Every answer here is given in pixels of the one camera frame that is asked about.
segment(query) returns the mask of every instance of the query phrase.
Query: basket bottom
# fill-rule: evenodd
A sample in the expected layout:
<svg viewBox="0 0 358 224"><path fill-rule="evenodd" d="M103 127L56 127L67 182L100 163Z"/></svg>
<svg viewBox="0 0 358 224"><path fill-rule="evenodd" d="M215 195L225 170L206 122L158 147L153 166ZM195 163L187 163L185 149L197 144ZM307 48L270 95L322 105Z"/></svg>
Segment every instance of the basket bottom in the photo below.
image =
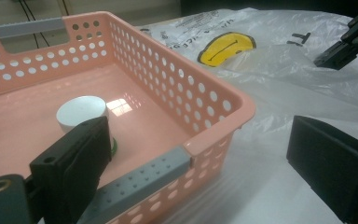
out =
<svg viewBox="0 0 358 224"><path fill-rule="evenodd" d="M117 140L100 186L190 138L119 66L106 64L0 95L0 175L29 175L29 162L64 135L58 108L81 95L106 101Z"/></svg>

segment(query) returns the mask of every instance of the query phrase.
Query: yellow smiley face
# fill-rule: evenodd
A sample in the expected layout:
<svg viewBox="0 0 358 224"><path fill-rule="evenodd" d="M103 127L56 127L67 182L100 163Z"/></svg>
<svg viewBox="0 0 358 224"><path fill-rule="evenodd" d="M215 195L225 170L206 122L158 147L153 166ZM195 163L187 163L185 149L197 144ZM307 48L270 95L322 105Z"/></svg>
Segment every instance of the yellow smiley face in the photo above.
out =
<svg viewBox="0 0 358 224"><path fill-rule="evenodd" d="M227 58L248 49L255 49L255 40L251 36L233 32L225 33L213 39L200 52L198 61L216 67Z"/></svg>

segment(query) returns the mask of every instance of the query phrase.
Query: plastic bag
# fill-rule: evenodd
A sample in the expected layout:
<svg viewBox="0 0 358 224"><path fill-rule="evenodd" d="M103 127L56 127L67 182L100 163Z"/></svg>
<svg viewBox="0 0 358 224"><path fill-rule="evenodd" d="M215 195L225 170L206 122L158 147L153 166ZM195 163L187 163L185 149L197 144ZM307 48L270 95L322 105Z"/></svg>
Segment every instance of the plastic bag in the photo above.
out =
<svg viewBox="0 0 358 224"><path fill-rule="evenodd" d="M293 115L358 138L358 58L340 71L313 64L350 20L247 8L141 28L251 95L257 106L255 117L235 132L222 174L159 222L341 223L285 155Z"/></svg>

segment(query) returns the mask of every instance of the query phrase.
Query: pink plastic basket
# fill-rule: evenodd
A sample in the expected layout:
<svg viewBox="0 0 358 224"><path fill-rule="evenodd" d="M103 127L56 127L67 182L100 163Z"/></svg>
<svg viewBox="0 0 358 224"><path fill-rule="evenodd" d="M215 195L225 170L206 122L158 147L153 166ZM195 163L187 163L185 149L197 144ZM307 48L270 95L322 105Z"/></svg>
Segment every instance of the pink plastic basket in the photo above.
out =
<svg viewBox="0 0 358 224"><path fill-rule="evenodd" d="M184 175L109 223L149 222L219 173L233 132L255 112L247 95L106 12L4 26L0 37L61 24L62 45L10 54L0 41L0 175L29 175L64 135L58 108L81 95L107 102L118 142L101 186L176 146L191 157Z"/></svg>

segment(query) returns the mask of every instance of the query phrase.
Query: basket handle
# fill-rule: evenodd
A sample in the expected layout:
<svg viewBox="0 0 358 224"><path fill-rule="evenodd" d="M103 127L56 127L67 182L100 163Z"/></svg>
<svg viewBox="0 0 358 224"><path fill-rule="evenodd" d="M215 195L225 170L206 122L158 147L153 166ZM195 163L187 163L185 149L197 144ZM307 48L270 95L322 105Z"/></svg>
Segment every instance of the basket handle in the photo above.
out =
<svg viewBox="0 0 358 224"><path fill-rule="evenodd" d="M65 29L62 18L0 25L0 39Z"/></svg>

